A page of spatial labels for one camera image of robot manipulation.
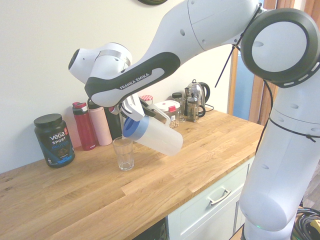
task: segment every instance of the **protein powder tub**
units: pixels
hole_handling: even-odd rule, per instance
[[[33,123],[46,164],[52,168],[61,168],[71,163],[75,158],[75,150],[62,116],[48,114],[38,117]]]

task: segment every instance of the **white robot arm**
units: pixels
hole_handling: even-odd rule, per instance
[[[162,19],[146,54],[109,43],[74,54],[70,72],[93,102],[112,107],[173,74],[194,56],[236,43],[257,76],[279,86],[240,198],[246,240],[289,240],[297,207],[320,159],[320,34],[306,13],[260,11],[258,0],[185,0]]]

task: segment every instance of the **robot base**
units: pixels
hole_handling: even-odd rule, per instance
[[[247,219],[245,221],[241,240],[290,240],[294,227],[296,216],[288,223],[288,225],[280,231],[266,231],[253,225]]]

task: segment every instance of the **red lid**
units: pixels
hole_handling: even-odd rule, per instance
[[[154,97],[151,96],[151,95],[143,95],[143,96],[141,96],[140,98],[141,98],[142,100],[144,100],[144,101],[150,101],[150,100],[154,99]]]
[[[85,102],[80,103],[78,101],[72,103],[72,106],[74,106],[75,109],[82,109],[83,107],[87,106]]]

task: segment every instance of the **cabinet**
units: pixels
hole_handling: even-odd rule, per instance
[[[253,158],[170,213],[170,240],[228,240],[243,225],[239,198]]]

